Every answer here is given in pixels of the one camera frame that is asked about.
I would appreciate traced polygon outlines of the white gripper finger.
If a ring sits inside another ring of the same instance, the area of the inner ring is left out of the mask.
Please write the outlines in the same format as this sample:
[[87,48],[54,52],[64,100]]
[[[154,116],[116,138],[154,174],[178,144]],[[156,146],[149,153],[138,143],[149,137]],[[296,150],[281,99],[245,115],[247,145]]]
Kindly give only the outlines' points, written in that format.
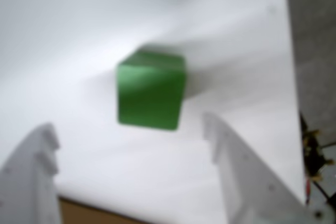
[[228,223],[309,223],[310,214],[281,179],[219,116],[203,116]]
[[1,223],[60,223],[55,128],[33,129],[1,168]]

